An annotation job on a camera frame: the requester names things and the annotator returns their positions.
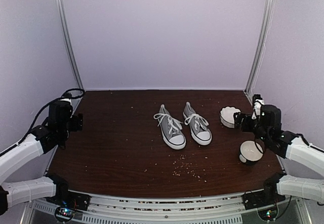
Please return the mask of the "grey sneaker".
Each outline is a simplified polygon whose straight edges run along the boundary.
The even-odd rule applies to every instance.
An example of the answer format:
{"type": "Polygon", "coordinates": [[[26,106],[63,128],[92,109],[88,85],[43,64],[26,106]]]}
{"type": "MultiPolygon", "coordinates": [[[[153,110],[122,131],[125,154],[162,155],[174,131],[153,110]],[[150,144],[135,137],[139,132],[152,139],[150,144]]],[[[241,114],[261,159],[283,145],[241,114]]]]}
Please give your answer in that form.
{"type": "Polygon", "coordinates": [[[190,127],[192,138],[201,146],[207,146],[212,141],[212,133],[208,121],[197,114],[189,102],[183,110],[184,124],[190,127]]]}
{"type": "Polygon", "coordinates": [[[182,122],[171,116],[169,111],[161,104],[159,112],[153,118],[158,121],[164,143],[174,150],[182,150],[186,146],[186,138],[182,132],[182,122]]]}

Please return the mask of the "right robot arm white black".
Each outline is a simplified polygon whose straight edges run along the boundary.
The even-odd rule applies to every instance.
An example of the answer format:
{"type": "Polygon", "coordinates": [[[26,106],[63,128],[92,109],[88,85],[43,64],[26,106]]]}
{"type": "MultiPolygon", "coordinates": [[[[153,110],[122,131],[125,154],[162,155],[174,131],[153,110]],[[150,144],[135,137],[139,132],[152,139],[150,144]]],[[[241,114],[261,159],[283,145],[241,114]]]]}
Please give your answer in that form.
{"type": "MultiPolygon", "coordinates": [[[[235,112],[233,120],[236,128],[253,133],[266,149],[278,157],[297,162],[323,176],[323,149],[308,142],[301,133],[282,130],[281,110],[276,106],[258,103],[252,114],[235,112]]],[[[264,182],[259,199],[268,205],[279,195],[300,197],[323,205],[323,178],[276,173],[264,182]]]]}

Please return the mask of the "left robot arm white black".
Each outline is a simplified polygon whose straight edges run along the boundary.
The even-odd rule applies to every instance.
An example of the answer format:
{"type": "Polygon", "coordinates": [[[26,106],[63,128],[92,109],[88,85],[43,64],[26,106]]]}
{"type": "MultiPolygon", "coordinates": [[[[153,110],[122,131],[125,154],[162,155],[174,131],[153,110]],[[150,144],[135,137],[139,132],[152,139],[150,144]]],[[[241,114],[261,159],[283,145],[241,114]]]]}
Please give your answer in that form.
{"type": "Polygon", "coordinates": [[[57,176],[8,183],[7,178],[31,160],[55,147],[64,149],[71,132],[81,131],[83,115],[73,115],[71,99],[61,97],[48,104],[49,115],[38,126],[32,126],[17,143],[1,152],[1,214],[14,205],[39,198],[54,198],[62,206],[73,201],[68,182],[57,176]]]}

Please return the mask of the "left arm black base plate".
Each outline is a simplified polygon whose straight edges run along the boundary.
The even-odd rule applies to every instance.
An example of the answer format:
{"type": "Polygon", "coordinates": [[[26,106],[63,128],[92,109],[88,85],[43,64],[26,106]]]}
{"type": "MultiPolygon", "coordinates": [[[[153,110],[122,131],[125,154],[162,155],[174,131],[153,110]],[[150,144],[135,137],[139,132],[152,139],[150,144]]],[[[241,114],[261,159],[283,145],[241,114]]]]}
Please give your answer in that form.
{"type": "Polygon", "coordinates": [[[53,197],[46,197],[46,201],[68,207],[73,210],[87,211],[91,196],[87,194],[67,191],[65,193],[56,193],[53,197]]]}

